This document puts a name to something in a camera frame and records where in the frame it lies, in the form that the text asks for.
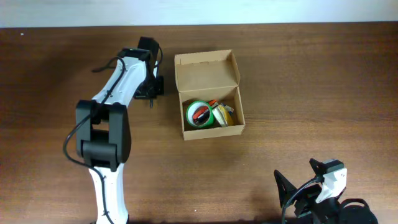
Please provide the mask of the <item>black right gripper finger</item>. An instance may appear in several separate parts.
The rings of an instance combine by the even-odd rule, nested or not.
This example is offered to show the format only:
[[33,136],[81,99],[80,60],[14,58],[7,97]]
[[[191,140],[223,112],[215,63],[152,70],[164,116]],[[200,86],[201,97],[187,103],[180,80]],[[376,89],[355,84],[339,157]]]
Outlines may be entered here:
[[323,163],[322,162],[319,162],[316,159],[311,158],[309,160],[309,163],[316,175],[323,175]]
[[278,170],[274,171],[274,177],[278,188],[280,207],[283,208],[293,194],[296,193],[297,188]]

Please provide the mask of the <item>green tape roll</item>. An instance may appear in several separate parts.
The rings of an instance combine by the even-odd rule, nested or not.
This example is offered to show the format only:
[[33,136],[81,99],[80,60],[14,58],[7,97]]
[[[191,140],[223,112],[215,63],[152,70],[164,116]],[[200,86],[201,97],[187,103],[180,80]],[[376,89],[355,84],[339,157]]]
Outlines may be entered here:
[[202,125],[195,125],[192,119],[193,114],[196,112],[197,109],[199,109],[199,107],[201,106],[207,106],[208,108],[210,108],[208,102],[206,101],[202,101],[202,100],[198,100],[198,101],[194,101],[193,103],[191,103],[186,112],[185,112],[185,118],[188,122],[188,124],[194,128],[208,128],[210,127],[213,123],[214,123],[214,116],[212,113],[212,110],[210,111],[210,118]]

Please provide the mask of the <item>orange black stapler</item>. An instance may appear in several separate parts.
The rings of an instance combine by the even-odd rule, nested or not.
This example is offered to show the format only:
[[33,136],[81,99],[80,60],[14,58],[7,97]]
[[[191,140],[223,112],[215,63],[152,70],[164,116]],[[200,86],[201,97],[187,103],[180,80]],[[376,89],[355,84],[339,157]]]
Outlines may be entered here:
[[217,104],[217,100],[211,100],[208,102],[210,108],[207,106],[201,106],[193,114],[192,119],[195,125],[202,125],[210,118],[210,111]]

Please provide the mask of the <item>brown cardboard box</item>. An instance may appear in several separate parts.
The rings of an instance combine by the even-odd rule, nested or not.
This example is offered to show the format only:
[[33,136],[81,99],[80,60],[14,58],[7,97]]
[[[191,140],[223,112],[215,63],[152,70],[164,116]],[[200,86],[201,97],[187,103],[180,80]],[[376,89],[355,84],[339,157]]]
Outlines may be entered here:
[[[244,120],[236,57],[232,50],[217,50],[178,54],[174,58],[175,83],[178,90],[183,139],[194,140],[240,135]],[[188,109],[216,100],[233,109],[231,126],[222,127],[217,121],[205,127],[195,127]]]

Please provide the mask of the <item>yellow sticky note pad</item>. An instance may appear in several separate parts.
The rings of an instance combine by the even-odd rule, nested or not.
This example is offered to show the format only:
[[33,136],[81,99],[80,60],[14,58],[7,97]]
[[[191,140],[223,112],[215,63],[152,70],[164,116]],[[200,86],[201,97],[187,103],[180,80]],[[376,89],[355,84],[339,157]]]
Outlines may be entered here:
[[234,121],[231,117],[229,109],[225,105],[218,105],[212,109],[213,116],[221,127],[233,126]]

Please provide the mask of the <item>blue white staples box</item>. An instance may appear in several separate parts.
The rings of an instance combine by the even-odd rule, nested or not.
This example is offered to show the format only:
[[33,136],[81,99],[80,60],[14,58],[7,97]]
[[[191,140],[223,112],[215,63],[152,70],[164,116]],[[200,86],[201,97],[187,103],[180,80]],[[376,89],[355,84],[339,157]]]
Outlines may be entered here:
[[234,112],[234,109],[228,105],[224,105],[224,107],[227,109],[228,113],[232,114]]

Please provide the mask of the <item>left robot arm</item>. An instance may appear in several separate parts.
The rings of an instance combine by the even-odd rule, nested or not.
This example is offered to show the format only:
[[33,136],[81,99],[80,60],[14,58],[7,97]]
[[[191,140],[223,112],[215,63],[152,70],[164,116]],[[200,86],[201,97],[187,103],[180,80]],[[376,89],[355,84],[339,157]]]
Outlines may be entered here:
[[112,70],[102,90],[76,106],[76,153],[93,180],[97,223],[128,223],[124,202],[123,170],[131,146],[127,109],[132,100],[154,101],[164,93],[159,75],[163,59],[160,44],[152,37],[141,37],[136,48],[123,48],[100,68]]

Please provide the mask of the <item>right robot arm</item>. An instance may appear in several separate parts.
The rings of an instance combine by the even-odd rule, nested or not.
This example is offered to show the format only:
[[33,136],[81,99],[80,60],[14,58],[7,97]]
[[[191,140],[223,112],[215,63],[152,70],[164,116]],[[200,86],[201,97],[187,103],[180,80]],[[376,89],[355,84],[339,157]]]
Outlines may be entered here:
[[378,224],[368,203],[361,198],[340,197],[346,190],[348,170],[343,162],[310,159],[315,176],[299,188],[274,171],[282,209],[281,223]]

